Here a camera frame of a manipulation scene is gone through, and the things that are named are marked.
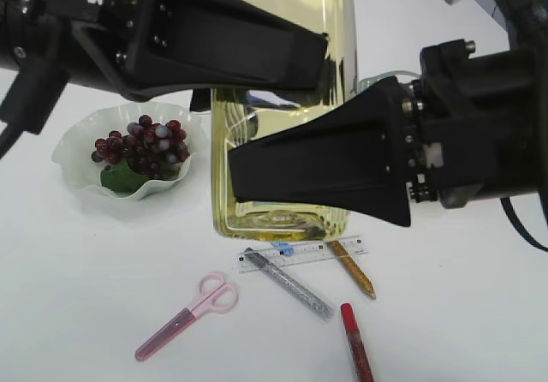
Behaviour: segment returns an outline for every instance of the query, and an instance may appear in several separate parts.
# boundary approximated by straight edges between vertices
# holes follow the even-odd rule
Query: ruler
[[[345,236],[344,238],[339,238],[338,241],[344,246],[350,256],[367,253],[365,243],[359,235]],[[253,253],[261,254],[276,266],[307,264],[309,262],[316,262],[317,260],[333,260],[338,258],[331,252],[327,244],[322,241],[290,242],[289,246],[292,248],[292,253],[283,250],[283,248],[255,249]],[[236,255],[236,266],[239,273],[253,272],[259,269],[246,258],[246,254],[252,253],[240,252]]]

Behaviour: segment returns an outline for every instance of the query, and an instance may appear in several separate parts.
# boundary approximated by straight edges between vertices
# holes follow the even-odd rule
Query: white table
[[[475,39],[479,54],[506,47],[503,30],[472,0],[452,8],[442,0],[355,2],[361,77],[418,70],[420,49],[446,40]],[[0,75],[4,93],[13,74]],[[162,99],[187,104],[188,93]],[[120,102],[69,87],[44,133],[25,135],[0,161],[0,380],[352,380],[338,315],[326,325],[261,273],[236,273],[235,254],[248,243],[212,228],[208,158],[176,191],[134,208],[107,210],[108,201],[62,185],[50,155],[63,131]],[[547,242],[535,196],[516,202]],[[348,232],[368,242],[358,261],[376,301],[335,261],[289,271],[337,306],[353,303],[379,382],[546,381],[548,254],[518,237],[495,200],[452,212],[414,206],[413,217],[403,229],[352,216]],[[212,270],[239,284],[236,309],[204,317],[136,362],[135,349]]]

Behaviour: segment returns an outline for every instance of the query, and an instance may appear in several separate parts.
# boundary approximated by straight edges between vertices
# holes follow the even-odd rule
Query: glass bottle
[[[236,202],[227,152],[336,109],[356,93],[353,0],[244,0],[328,39],[314,93],[217,89],[212,97],[212,199],[217,232],[261,241],[331,239],[346,229],[348,212],[328,206]]]

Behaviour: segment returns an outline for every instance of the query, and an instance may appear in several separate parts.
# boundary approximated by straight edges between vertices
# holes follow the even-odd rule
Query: white wavy bowl
[[[180,121],[187,131],[188,137],[185,142],[188,145],[190,157],[183,163],[179,176],[174,181],[147,181],[133,194],[116,193],[101,186],[100,172],[104,168],[104,163],[95,164],[91,160],[93,144],[97,138],[104,138],[113,129],[125,133],[128,124],[136,122],[143,114],[150,115],[154,122],[166,123],[171,119]],[[209,141],[200,122],[200,116],[189,112],[186,108],[159,102],[124,104],[96,110],[63,135],[51,160],[61,166],[63,180],[69,188],[86,188],[117,200],[142,200],[149,194],[173,187],[187,174],[193,155],[209,149]]]

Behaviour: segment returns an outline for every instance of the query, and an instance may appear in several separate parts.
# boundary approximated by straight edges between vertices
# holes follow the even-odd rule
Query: red glitter pen
[[[349,303],[342,304],[341,314],[348,343],[352,349],[352,357],[354,358],[358,380],[360,382],[375,382],[371,368],[369,367],[369,361],[367,360],[366,349],[361,341],[360,329],[358,329],[358,324],[352,311],[352,305]]]

